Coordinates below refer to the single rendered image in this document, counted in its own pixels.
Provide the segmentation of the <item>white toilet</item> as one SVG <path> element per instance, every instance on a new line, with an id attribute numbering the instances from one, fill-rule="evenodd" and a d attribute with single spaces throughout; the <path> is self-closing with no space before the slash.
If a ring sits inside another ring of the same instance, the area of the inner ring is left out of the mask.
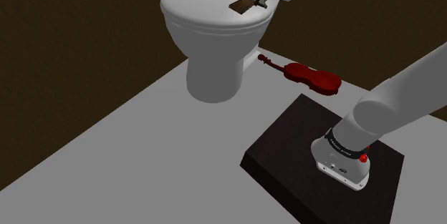
<path id="1" fill-rule="evenodd" d="M 253 6 L 244 14 L 229 8 L 237 0 L 160 0 L 165 25 L 188 57 L 186 86 L 195 99 L 225 102 L 240 89 L 247 59 L 257 51 L 280 1 Z"/>

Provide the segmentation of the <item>red violin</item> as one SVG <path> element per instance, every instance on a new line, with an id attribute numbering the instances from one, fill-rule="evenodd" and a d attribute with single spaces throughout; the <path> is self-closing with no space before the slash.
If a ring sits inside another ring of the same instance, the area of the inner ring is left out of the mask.
<path id="1" fill-rule="evenodd" d="M 335 95 L 338 93 L 342 84 L 341 78 L 331 72 L 311 69 L 306 65 L 296 62 L 280 67 L 263 54 L 259 54 L 257 59 L 279 70 L 287 79 L 296 83 L 305 84 L 310 90 L 319 94 L 326 96 Z"/>

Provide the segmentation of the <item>dark robot stand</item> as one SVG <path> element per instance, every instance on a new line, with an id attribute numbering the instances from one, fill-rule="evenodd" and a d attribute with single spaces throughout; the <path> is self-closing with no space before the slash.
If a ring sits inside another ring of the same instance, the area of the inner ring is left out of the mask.
<path id="1" fill-rule="evenodd" d="M 244 153 L 240 166 L 300 224 L 390 224 L 404 155 L 376 140 L 368 177 L 355 184 L 311 144 L 341 120 L 301 94 Z"/>

